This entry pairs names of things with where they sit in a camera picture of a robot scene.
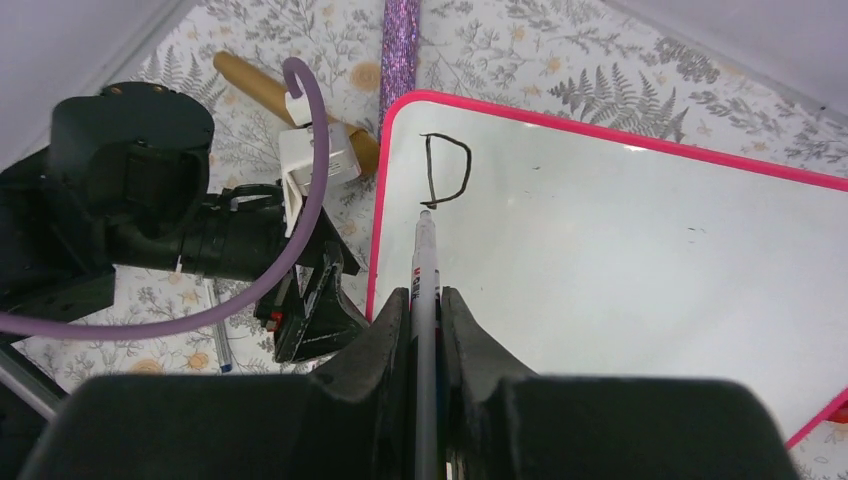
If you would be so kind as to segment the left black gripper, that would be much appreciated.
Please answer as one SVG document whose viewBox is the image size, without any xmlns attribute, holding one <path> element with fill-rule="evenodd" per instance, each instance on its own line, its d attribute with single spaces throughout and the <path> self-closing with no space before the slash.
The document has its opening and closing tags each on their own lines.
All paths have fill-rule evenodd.
<svg viewBox="0 0 848 480">
<path fill-rule="evenodd" d="M 210 194 L 181 236 L 178 264 L 188 273 L 254 281 L 258 291 L 235 299 L 253 303 L 254 317 L 273 333 L 274 361 L 301 363 L 335 353 L 368 327 L 342 289 L 360 265 L 326 212 L 295 245 L 285 230 L 294 217 L 278 185 L 253 184 Z"/>
</svg>

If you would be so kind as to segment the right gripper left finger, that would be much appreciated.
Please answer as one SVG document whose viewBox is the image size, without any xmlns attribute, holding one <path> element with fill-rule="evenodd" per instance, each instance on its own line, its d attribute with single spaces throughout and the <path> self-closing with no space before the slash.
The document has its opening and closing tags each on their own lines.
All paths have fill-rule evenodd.
<svg viewBox="0 0 848 480">
<path fill-rule="evenodd" d="M 61 406 L 24 479 L 408 479 L 409 292 L 305 374 L 103 376 Z"/>
</svg>

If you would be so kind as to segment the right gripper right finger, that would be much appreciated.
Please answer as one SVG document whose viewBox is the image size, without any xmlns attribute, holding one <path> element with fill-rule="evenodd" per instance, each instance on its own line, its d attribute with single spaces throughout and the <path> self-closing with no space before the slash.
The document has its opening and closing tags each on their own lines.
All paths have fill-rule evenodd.
<svg viewBox="0 0 848 480">
<path fill-rule="evenodd" d="M 541 375 L 443 290 L 457 479 L 794 479 L 775 422 L 714 379 Z"/>
</svg>

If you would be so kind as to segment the black capped marker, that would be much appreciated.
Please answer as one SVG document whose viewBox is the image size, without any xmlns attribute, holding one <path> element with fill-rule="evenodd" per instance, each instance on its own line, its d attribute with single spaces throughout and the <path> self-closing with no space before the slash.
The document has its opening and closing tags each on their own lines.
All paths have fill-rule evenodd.
<svg viewBox="0 0 848 480">
<path fill-rule="evenodd" d="M 437 252 L 431 212 L 416 223 L 410 289 L 410 314 L 416 357 L 414 477 L 439 477 L 437 379 Z"/>
</svg>

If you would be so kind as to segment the pink framed whiteboard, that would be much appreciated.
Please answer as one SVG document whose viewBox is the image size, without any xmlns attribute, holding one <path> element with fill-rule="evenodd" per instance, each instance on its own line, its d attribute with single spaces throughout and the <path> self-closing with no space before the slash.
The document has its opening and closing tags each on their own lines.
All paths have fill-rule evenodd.
<svg viewBox="0 0 848 480">
<path fill-rule="evenodd" d="M 847 400 L 847 182 L 433 91 L 389 110 L 366 313 L 441 282 L 540 373 L 728 379 L 789 444 Z"/>
</svg>

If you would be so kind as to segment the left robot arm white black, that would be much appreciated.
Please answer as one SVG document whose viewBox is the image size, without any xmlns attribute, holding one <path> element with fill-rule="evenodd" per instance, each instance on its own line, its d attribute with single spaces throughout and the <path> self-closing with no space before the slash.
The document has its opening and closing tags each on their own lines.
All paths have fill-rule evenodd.
<svg viewBox="0 0 848 480">
<path fill-rule="evenodd" d="M 214 122 L 192 97 L 125 82 L 60 102 L 47 147 L 1 175 L 1 340 L 130 340 L 215 324 L 247 304 L 279 362 L 320 357 L 367 326 L 342 278 L 360 266 L 317 199 L 296 216 L 281 182 L 208 189 Z M 87 327 L 119 265 L 256 288 L 148 326 Z"/>
</svg>

